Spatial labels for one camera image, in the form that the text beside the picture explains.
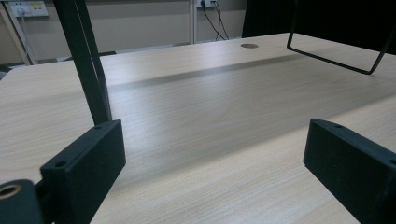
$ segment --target desk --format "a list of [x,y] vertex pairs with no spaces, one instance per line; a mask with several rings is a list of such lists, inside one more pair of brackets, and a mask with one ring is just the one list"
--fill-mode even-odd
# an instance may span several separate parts
[[[295,41],[365,63],[361,49]],[[286,42],[103,57],[127,164],[92,223],[357,223],[304,168],[308,124],[337,122],[395,151],[396,57],[365,76]],[[0,81],[0,108],[2,183],[38,181],[39,167],[93,125],[71,62],[13,70]]]

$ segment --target black wire frame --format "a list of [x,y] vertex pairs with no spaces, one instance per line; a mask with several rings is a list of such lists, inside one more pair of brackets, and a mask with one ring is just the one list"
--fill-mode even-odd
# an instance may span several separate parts
[[111,121],[105,72],[85,0],[54,0],[95,125]]
[[351,66],[351,65],[347,65],[347,64],[344,64],[344,63],[339,63],[339,62],[336,62],[336,61],[333,61],[333,60],[330,60],[330,59],[326,59],[326,58],[320,57],[318,55],[315,55],[315,54],[312,54],[312,53],[309,53],[309,52],[305,52],[305,51],[293,48],[291,46],[291,42],[292,42],[292,39],[293,39],[295,28],[297,26],[297,20],[298,20],[299,14],[300,14],[299,4],[296,4],[296,9],[295,9],[295,12],[294,12],[294,18],[293,18],[293,22],[291,24],[290,34],[289,34],[289,39],[288,39],[288,45],[287,45],[287,48],[289,50],[297,52],[297,53],[301,53],[301,54],[303,54],[305,56],[308,56],[308,57],[312,57],[312,58],[321,60],[321,61],[326,62],[326,63],[332,63],[332,64],[338,65],[340,67],[343,67],[343,68],[346,68],[346,69],[349,69],[349,70],[352,70],[352,71],[355,71],[355,72],[362,73],[364,75],[371,75],[375,71],[375,69],[378,67],[379,63],[381,62],[382,58],[384,57],[385,53],[387,52],[388,47],[390,46],[390,44],[392,43],[394,37],[396,36],[396,24],[395,24],[393,29],[392,29],[392,31],[389,34],[389,37],[387,38],[387,41],[385,42],[384,46],[382,47],[381,51],[379,52],[378,57],[375,59],[373,67],[370,70],[367,71],[367,70],[363,70],[363,69],[360,69],[360,68],[357,68],[357,67],[354,67],[354,66]]

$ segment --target wall socket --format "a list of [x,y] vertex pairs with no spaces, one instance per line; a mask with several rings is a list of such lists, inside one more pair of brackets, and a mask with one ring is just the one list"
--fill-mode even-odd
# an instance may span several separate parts
[[[217,2],[217,1],[205,0],[205,2],[206,2],[205,8],[207,8],[207,7],[215,7],[216,5],[213,2]],[[201,6],[201,0],[197,0],[197,7],[202,7]]]
[[23,17],[40,17],[48,16],[44,1],[25,1],[25,2],[9,2],[12,13],[15,17],[21,17],[21,11],[24,12]]

